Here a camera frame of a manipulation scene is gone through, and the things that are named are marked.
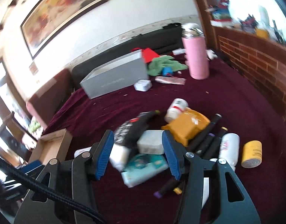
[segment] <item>thermos lid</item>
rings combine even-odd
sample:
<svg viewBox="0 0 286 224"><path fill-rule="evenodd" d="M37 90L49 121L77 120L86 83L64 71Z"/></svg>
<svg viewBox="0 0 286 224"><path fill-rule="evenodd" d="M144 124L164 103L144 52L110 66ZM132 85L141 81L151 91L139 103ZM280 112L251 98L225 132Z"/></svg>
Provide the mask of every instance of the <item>thermos lid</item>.
<svg viewBox="0 0 286 224"><path fill-rule="evenodd" d="M187 24L183 24L181 27L183 29L183 32L182 32L183 37L194 38L194 37L204 36L203 32L197 28L199 27L198 24L187 23Z"/></svg>

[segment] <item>cable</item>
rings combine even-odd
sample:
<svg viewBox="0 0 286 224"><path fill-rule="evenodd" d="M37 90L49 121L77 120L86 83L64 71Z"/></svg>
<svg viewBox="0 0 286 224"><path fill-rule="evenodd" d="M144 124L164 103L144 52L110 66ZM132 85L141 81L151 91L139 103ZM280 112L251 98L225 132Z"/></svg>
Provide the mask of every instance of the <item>cable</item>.
<svg viewBox="0 0 286 224"><path fill-rule="evenodd" d="M73 210L82 213L88 217L91 217L94 221L106 224L107 222L102 217L101 214L94 211L91 208L88 208L87 206L75 201L74 199L71 199L64 194L57 192L44 184L37 182L35 179L30 178L29 176L23 174L21 171L16 169L15 167L11 166L7 162L5 162L3 159L0 158L0 169L7 175L11 176L13 179L15 179L17 182L21 183L25 187L29 188L30 190L38 193L42 193L46 195L49 199L53 201L59 201L67 206L71 207Z"/></svg>

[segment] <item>framed painting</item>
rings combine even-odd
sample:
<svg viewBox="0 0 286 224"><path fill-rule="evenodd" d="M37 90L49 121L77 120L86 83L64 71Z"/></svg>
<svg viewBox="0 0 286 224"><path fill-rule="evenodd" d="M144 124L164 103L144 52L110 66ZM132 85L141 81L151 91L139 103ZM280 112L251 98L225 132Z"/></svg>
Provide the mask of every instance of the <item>framed painting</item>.
<svg viewBox="0 0 286 224"><path fill-rule="evenodd" d="M106 0L40 0L21 25L32 59L61 30Z"/></svg>

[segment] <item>black sofa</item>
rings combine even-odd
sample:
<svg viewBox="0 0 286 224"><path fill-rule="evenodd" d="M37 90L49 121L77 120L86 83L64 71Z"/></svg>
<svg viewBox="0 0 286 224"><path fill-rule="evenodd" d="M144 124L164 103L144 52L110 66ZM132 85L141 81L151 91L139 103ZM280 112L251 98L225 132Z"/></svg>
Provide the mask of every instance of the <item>black sofa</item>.
<svg viewBox="0 0 286 224"><path fill-rule="evenodd" d="M174 49L183 48L181 40L181 24L170 24L160 30L138 35L124 43L114 46L72 69L71 75L75 89L81 88L80 82L96 67L113 59L128 54L134 48L151 48L158 54L169 53Z"/></svg>

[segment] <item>table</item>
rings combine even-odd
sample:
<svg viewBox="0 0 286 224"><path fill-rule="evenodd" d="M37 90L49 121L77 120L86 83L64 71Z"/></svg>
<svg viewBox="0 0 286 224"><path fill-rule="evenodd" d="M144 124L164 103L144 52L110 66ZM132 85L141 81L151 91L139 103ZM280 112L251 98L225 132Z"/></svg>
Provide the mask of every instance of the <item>table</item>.
<svg viewBox="0 0 286 224"><path fill-rule="evenodd" d="M182 71L181 76L187 79L185 85L153 82L147 92L135 91L131 86L92 100L79 89L56 113L45 134L68 129L73 140L66 159L72 159L77 149L91 146L105 130L115 130L140 112L160 110L160 116L150 124L150 129L160 129L166 124L164 116L171 102L175 98L185 99L191 109L208 118L221 114L223 118L218 125L240 136L239 163L244 143L262 142L262 164L245 169L238 163L236 174L265 223L286 194L286 128L282 119L246 78L220 59L210 62L208 79L194 80L188 70ZM109 163L102 179L93 182L99 211L109 223L173 223L179 196L173 193L163 199L153 196L170 177L170 171L166 170L128 188Z"/></svg>

